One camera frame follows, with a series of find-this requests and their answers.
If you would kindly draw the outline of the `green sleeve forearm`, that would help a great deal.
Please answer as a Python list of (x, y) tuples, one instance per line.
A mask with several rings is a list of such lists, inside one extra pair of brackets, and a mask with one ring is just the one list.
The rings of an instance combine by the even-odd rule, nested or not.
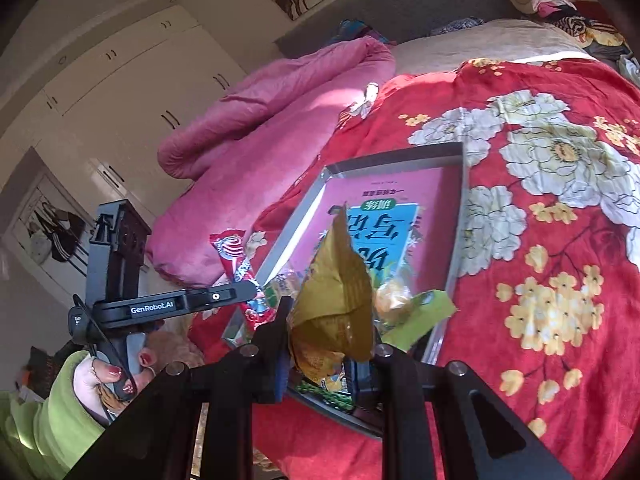
[(90, 384), (96, 382), (88, 352), (75, 352), (66, 359), (42, 402), (27, 402), (15, 392), (2, 393), (3, 479), (62, 479), (103, 434), (103, 425), (76, 396), (76, 372)]

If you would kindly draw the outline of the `left hand red nails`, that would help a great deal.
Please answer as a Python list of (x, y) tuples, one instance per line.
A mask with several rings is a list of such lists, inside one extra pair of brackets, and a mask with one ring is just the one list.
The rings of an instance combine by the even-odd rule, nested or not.
[(130, 335), (127, 338), (129, 356), (137, 350), (137, 374), (127, 379), (122, 369), (96, 356), (86, 356), (75, 368), (73, 374), (73, 392), (82, 407), (99, 424), (108, 425), (124, 408), (127, 403), (115, 396), (116, 384), (121, 379), (125, 381), (124, 390), (134, 396), (144, 389), (155, 377), (153, 367), (156, 354), (145, 347), (145, 334)]

